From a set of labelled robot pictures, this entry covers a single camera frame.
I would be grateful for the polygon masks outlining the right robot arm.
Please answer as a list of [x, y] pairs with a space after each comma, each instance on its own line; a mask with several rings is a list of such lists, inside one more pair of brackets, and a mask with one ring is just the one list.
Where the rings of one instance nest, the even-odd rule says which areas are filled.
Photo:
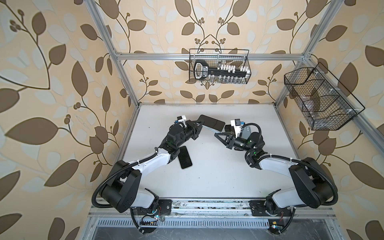
[[[243, 137], [246, 127], [254, 126], [258, 130], [248, 138]], [[239, 133], [216, 133], [215, 137], [228, 149], [245, 152], [245, 161], [249, 167], [271, 171], [290, 178], [294, 186], [290, 189], [276, 190], [266, 196], [265, 209], [270, 215], [287, 207], [333, 206], [339, 200], [338, 188], [332, 178], [313, 158], [297, 160], [279, 155], [268, 154], [262, 131], [257, 124], [238, 126]]]

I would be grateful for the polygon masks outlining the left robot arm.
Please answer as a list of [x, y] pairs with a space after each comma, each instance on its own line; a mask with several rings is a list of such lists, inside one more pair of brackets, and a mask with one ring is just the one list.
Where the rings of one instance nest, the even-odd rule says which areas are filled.
[[149, 189], [141, 189], [141, 179], [176, 159], [185, 142], [199, 137], [204, 122], [191, 121], [180, 116], [170, 126], [153, 154], [133, 162], [116, 162], [107, 178], [95, 189], [91, 198], [92, 205], [99, 209], [114, 208], [119, 213], [134, 208], [156, 212], [159, 208], [159, 196]]

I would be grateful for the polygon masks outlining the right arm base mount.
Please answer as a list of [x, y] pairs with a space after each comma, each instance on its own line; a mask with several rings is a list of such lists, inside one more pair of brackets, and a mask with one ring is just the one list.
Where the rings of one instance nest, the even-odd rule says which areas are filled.
[[249, 206], [251, 208], [253, 217], [279, 217], [277, 222], [269, 220], [268, 231], [272, 235], [282, 235], [286, 232], [288, 227], [293, 221], [296, 213], [294, 207], [279, 208], [273, 201], [273, 194], [279, 192], [281, 189], [270, 193], [265, 200], [251, 200]]

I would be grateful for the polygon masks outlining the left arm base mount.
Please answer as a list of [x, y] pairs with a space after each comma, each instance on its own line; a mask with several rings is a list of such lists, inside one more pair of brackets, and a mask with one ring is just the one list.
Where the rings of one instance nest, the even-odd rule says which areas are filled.
[[134, 207], [130, 209], [132, 222], [141, 234], [152, 233], [171, 214], [173, 201], [155, 199], [149, 208]]

